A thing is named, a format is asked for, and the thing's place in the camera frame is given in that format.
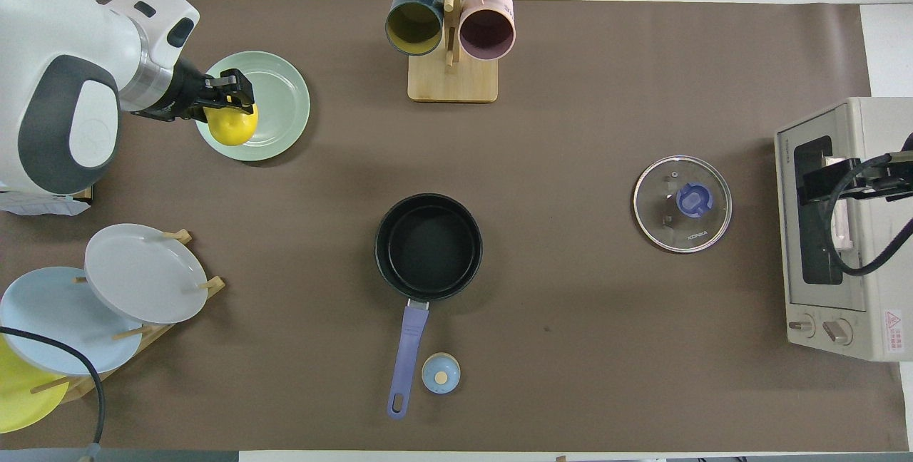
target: yellow plate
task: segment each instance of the yellow plate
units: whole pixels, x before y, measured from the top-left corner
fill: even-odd
[[[37,385],[60,375],[39,370],[13,353],[0,335],[0,433],[12,432],[48,416],[63,400],[69,384],[32,394]]]

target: pan handle hole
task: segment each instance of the pan handle hole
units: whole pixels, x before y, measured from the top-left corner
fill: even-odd
[[[394,408],[394,412],[397,414],[402,412],[402,394],[394,394],[394,405],[392,408]]]

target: oven knob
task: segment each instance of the oven knob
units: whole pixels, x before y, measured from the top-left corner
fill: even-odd
[[[831,341],[842,345],[853,342],[853,327],[850,326],[846,319],[824,322],[821,326],[825,328],[825,332],[827,332],[827,336],[831,338]]]
[[[793,331],[802,332],[806,337],[815,335],[815,319],[808,314],[802,314],[802,319],[798,320],[798,322],[789,322],[786,326]]]

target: small blue lid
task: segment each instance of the small blue lid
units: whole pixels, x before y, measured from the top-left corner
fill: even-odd
[[[438,352],[431,355],[422,366],[424,386],[434,394],[447,394],[459,384],[459,362],[453,355]]]
[[[675,193],[675,204],[689,218],[699,218],[713,208],[713,195],[702,183],[687,183]]]

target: light blue plate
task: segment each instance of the light blue plate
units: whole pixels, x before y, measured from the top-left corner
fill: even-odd
[[[459,384],[459,362],[453,355],[437,352],[422,365],[424,386],[434,394],[447,394]]]
[[[254,88],[257,104],[257,130],[247,143],[229,147],[209,134],[209,126],[195,121],[197,130],[209,146],[236,160],[264,160],[288,150],[304,133],[310,115],[310,94],[299,71],[274,53],[251,50],[232,53],[206,73],[218,76],[223,70],[241,70]]]
[[[111,336],[140,328],[102,303],[75,267],[42,267],[16,278],[0,299],[0,324],[41,334],[71,345],[88,357],[98,372],[120,367],[140,347],[141,335],[112,341]],[[76,357],[41,342],[4,336],[9,347],[30,364],[55,374],[86,375]]]

